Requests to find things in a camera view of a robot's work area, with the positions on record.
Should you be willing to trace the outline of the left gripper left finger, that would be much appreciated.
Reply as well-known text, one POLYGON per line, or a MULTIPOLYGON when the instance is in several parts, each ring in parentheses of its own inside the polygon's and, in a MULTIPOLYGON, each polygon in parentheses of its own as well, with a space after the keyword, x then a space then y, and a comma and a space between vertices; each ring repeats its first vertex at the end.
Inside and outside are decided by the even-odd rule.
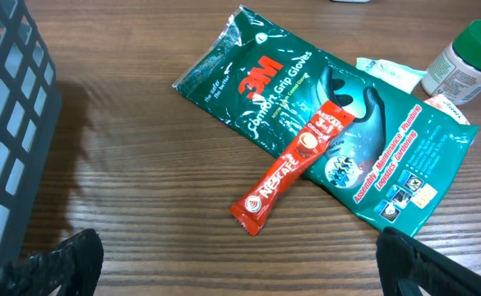
POLYGON ((85 229, 21 263, 0 268, 0 295, 93 296, 104 261, 104 248, 94 229, 85 229))

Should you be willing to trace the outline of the green 3M gloves bag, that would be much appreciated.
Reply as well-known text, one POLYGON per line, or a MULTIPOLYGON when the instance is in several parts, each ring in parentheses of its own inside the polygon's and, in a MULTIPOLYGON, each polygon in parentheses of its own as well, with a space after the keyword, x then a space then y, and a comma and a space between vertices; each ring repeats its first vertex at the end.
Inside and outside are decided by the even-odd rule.
POLYGON ((240 7, 174 88, 276 159, 327 101, 355 116, 300 177, 377 229, 414 236, 477 127, 240 7))

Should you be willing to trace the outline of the red Nescafe stick sachet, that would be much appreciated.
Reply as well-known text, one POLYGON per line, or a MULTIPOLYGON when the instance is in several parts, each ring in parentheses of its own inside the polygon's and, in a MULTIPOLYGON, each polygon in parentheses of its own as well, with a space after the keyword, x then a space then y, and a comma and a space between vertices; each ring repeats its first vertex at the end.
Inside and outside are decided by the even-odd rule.
POLYGON ((327 150, 332 140, 355 120, 355 116, 327 101, 312 116, 265 175, 229 212, 255 236, 264 226, 277 197, 327 150))

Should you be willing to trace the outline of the red orange candy packet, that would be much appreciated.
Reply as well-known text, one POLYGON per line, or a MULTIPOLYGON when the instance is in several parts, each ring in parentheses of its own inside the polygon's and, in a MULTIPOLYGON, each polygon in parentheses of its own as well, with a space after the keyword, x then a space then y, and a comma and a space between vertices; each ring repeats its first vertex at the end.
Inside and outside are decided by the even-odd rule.
POLYGON ((433 106, 435 109, 454 118, 459 124, 469 125, 466 116, 443 94, 433 96, 424 100, 425 104, 433 106))

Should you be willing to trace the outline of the teal wet wipes packet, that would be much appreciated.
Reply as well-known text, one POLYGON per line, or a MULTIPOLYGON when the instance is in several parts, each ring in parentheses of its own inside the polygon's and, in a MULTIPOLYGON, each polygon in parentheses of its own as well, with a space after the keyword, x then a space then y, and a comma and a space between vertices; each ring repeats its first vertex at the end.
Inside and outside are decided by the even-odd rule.
POLYGON ((357 58, 355 67, 407 94, 411 94, 427 74, 426 71, 416 70, 384 59, 357 58))

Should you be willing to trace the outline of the green lid jar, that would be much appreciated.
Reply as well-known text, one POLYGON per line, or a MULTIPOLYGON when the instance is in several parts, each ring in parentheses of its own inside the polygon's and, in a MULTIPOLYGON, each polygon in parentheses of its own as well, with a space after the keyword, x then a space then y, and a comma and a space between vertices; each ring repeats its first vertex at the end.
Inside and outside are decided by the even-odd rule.
POLYGON ((427 95, 444 95, 456 105, 481 93, 481 20, 471 22, 436 57, 421 86, 427 95))

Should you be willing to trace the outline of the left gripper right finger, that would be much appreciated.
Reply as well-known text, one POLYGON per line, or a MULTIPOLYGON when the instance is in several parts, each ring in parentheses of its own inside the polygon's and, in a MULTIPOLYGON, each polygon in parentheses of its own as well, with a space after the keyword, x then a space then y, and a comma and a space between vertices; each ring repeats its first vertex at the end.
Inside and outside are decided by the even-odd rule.
POLYGON ((379 234, 376 259, 386 296, 481 296, 481 275, 393 227, 379 234))

